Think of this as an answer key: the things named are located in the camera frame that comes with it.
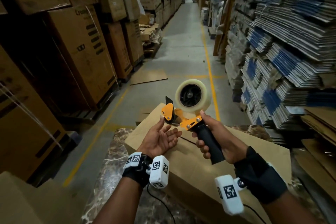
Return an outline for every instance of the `person's left hand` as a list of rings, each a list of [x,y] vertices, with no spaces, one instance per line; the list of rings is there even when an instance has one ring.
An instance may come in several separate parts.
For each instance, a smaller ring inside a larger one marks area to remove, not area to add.
[[[159,122],[151,127],[146,134],[140,147],[137,149],[138,152],[155,158],[163,155],[177,144],[177,138],[182,135],[182,131],[177,131],[177,128],[169,130],[171,125],[163,128],[164,124],[164,117],[161,117]]]

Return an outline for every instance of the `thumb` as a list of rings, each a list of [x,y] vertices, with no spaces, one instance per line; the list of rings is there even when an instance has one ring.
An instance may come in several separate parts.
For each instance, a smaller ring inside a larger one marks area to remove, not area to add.
[[[216,124],[216,122],[217,122],[217,120],[215,120],[211,116],[205,114],[205,112],[203,110],[200,111],[200,115],[201,115],[202,120],[204,120],[204,123],[206,125],[214,126]]]
[[[156,130],[156,131],[159,131],[160,129],[162,129],[163,125],[165,124],[165,117],[162,116],[160,117],[160,120],[157,124],[155,124],[153,126],[153,128]]]

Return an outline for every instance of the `marble-patterned tabletop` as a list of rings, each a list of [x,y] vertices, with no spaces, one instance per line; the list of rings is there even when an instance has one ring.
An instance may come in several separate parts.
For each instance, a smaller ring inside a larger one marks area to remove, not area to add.
[[[248,133],[250,135],[262,138],[264,140],[271,141],[271,138],[268,136],[265,129],[263,129],[263,127],[261,126],[247,125],[234,126],[233,128]],[[108,198],[111,196],[112,192],[115,190],[119,180],[121,179],[123,166],[128,158],[126,148],[124,147],[124,140],[128,137],[130,133],[132,133],[132,130],[126,128],[118,129],[115,132],[114,138],[111,141],[93,192],[85,206],[81,224],[92,223],[100,209],[103,207]],[[299,181],[295,180],[294,184],[295,187],[292,188],[293,190],[295,190],[296,192],[299,190],[299,194],[304,194],[304,198],[309,196]],[[179,203],[177,203],[173,198],[166,195],[163,191],[154,189],[151,186],[149,187],[149,190],[154,196],[164,201],[164,203],[172,212],[177,223],[203,223],[194,214],[179,205]],[[316,206],[314,206],[313,204],[313,201],[310,199],[309,204],[306,206],[310,208],[310,210],[316,209]],[[314,214],[321,218],[321,213],[319,211],[315,211]],[[160,201],[151,197],[146,192],[145,188],[140,198],[140,203],[134,223],[172,224],[173,219],[171,218],[165,206]]]

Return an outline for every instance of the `concrete floor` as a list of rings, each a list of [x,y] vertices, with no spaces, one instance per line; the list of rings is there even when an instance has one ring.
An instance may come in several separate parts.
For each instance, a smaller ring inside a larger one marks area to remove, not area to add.
[[[163,31],[163,44],[153,60],[143,64],[144,70],[164,69],[168,80],[138,85],[125,84],[97,123],[83,133],[83,140],[71,152],[55,180],[71,190],[85,203],[93,190],[107,148],[118,128],[135,128],[142,108],[154,109],[167,95],[174,99],[177,87],[184,80],[201,80],[211,90],[206,52],[217,96],[218,114],[223,124],[246,125],[250,121],[239,106],[232,102],[225,66],[213,57],[214,40],[207,27],[200,23],[197,3],[186,0]],[[212,101],[206,111],[216,117]]]

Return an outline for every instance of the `black cable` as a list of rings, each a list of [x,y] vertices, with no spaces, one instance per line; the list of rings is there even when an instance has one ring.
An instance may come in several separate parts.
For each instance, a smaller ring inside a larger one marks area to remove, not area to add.
[[[149,184],[147,185],[147,192],[148,192],[148,194],[149,194],[150,196],[154,197],[155,199],[159,200],[159,201],[160,201],[160,202],[167,208],[168,212],[170,213],[171,217],[173,218],[174,224],[176,224],[175,219],[174,219],[174,216],[173,216],[173,214],[171,213],[171,211],[169,210],[168,206],[166,206],[166,204],[165,204],[161,199],[157,198],[156,196],[153,196],[153,195],[149,192],[148,187],[149,187]]]
[[[250,208],[258,217],[259,219],[261,219],[261,221],[264,223],[264,224],[267,224],[261,217],[260,215],[255,211],[255,209],[253,209],[252,207],[250,207],[249,205],[246,205],[246,204],[243,204],[243,206],[247,207],[247,208]]]

